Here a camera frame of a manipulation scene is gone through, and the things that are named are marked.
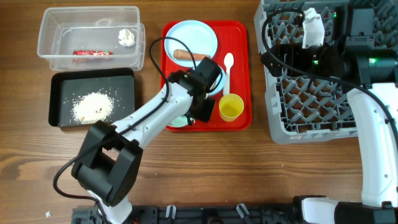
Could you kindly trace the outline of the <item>red snack wrapper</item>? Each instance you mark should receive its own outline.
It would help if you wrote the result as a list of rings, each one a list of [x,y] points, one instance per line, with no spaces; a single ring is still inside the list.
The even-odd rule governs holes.
[[[74,50],[73,55],[77,56],[93,56],[93,58],[73,58],[73,63],[82,63],[89,60],[97,59],[98,57],[112,55],[113,53],[110,51],[103,50]]]

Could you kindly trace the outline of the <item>green bowl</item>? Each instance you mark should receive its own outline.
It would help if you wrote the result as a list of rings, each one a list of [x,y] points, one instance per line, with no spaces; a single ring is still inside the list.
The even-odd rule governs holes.
[[[187,116],[179,116],[178,118],[175,118],[173,121],[171,121],[168,126],[172,128],[182,128],[185,126],[190,126],[195,122],[193,118],[188,118]]]

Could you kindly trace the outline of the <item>white tissue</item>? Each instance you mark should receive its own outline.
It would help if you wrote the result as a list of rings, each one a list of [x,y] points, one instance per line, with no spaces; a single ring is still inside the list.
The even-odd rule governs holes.
[[[129,29],[121,29],[118,41],[123,47],[132,47],[136,43],[136,36]]]

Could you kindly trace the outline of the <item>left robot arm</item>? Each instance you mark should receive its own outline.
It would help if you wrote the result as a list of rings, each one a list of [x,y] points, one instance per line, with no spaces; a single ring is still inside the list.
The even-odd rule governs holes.
[[[129,116],[89,129],[72,167],[72,176],[98,204],[103,223],[123,223],[132,212],[128,193],[134,185],[143,150],[173,120],[185,116],[210,120],[215,100],[208,91],[220,66],[204,58],[196,68],[171,73],[158,94]]]

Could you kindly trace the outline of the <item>light blue rice bowl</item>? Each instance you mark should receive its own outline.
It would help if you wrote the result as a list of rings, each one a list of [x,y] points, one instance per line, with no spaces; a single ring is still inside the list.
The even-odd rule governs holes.
[[[214,84],[211,86],[210,92],[207,94],[207,96],[215,96],[224,88],[224,85],[226,83],[226,74],[222,67],[220,67],[220,69],[221,73],[214,82]]]

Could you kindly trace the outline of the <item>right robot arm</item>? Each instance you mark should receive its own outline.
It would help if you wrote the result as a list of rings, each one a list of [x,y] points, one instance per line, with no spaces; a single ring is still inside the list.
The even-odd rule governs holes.
[[[397,2],[261,1],[254,16],[272,140],[359,140],[360,202],[296,196],[268,223],[397,222]]]

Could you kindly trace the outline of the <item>white rice pile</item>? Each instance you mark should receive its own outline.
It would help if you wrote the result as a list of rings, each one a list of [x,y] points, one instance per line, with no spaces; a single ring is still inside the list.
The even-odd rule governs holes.
[[[123,112],[125,106],[122,105],[122,97],[118,93],[118,88],[100,88],[97,91],[88,93],[72,93],[71,97],[62,102],[66,109],[69,124],[92,124],[97,121],[110,122],[112,116]]]

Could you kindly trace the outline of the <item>yellow plastic cup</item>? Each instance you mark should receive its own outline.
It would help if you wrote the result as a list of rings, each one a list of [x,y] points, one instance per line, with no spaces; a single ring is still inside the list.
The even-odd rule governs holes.
[[[227,94],[220,99],[219,111],[222,120],[232,122],[244,111],[244,101],[237,94]]]

